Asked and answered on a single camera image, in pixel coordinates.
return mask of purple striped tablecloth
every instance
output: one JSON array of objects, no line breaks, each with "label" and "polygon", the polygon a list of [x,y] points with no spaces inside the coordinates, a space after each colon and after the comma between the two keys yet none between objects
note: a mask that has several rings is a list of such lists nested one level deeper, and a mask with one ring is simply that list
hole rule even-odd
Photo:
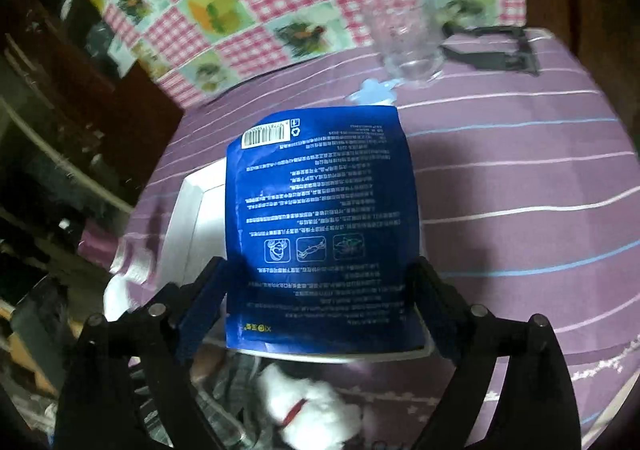
[{"label": "purple striped tablecloth", "polygon": [[[446,64],[428,88],[398,88],[425,249],[469,303],[556,329],[583,428],[638,368],[640,165],[604,94],[555,38],[530,32],[541,75]],[[449,41],[507,47],[493,36]],[[367,78],[386,79],[369,48],[329,54],[249,81],[191,110],[156,167],[126,236],[159,254],[182,180],[278,110],[349,104]],[[474,432],[480,437],[504,377],[498,363]],[[297,371],[334,383],[366,407],[366,444],[410,445],[452,368],[433,356]]]}]

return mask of clear glass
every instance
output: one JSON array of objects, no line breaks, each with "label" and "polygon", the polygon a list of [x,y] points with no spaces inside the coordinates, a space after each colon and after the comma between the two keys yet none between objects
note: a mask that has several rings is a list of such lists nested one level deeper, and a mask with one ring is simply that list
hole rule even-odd
[{"label": "clear glass", "polygon": [[362,8],[374,49],[392,78],[426,84],[444,63],[443,35],[435,11],[415,0],[375,0]]}]

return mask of blue stripe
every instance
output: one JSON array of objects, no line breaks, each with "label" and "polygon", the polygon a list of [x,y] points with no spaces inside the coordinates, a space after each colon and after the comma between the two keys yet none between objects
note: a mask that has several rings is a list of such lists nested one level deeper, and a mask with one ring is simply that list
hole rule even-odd
[{"label": "blue stripe", "polygon": [[595,414],[580,420],[580,424],[581,425],[586,425],[588,422],[593,421],[594,419],[596,419],[596,417],[598,417],[601,413],[602,413],[602,411],[600,410],[600,411],[596,412]]},{"label": "blue stripe", "polygon": [[407,137],[425,134],[442,134],[445,132],[459,132],[460,130],[480,130],[483,128],[519,128],[521,126],[531,125],[565,125],[567,123],[601,123],[603,121],[617,121],[615,117],[591,117],[588,119],[558,119],[555,121],[526,121],[524,123],[502,123],[501,125],[468,125],[458,126],[456,128],[435,128],[434,130],[424,130],[422,132],[414,132]]},{"label": "blue stripe", "polygon": [[564,271],[565,269],[573,269],[574,267],[580,267],[582,265],[587,265],[592,262],[598,262],[600,260],[604,260],[611,256],[618,255],[628,249],[636,247],[640,245],[640,240],[636,240],[630,244],[624,245],[613,251],[608,253],[603,253],[602,255],[592,256],[591,258],[585,258],[583,260],[578,260],[576,262],[571,262],[568,264],[562,265],[553,265],[551,267],[541,267],[539,269],[523,269],[519,271],[442,271],[440,272],[440,276],[442,277],[451,277],[451,276],[526,276],[526,275],[537,275],[541,273],[553,273],[555,271]]}]

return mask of blue flower-shaped object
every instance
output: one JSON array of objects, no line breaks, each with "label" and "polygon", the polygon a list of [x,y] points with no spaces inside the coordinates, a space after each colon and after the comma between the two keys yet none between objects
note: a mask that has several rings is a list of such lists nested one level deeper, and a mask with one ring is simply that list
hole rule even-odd
[{"label": "blue flower-shaped object", "polygon": [[347,99],[356,104],[388,104],[393,105],[396,100],[396,93],[391,89],[402,80],[382,81],[364,80],[359,91],[354,92]]}]

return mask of blue package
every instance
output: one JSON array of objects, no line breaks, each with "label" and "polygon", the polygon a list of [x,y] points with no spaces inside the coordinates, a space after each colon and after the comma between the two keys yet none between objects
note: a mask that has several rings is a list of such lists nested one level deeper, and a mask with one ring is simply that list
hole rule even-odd
[{"label": "blue package", "polygon": [[385,353],[424,343],[404,270],[414,172],[393,106],[278,112],[226,152],[229,348]]}]

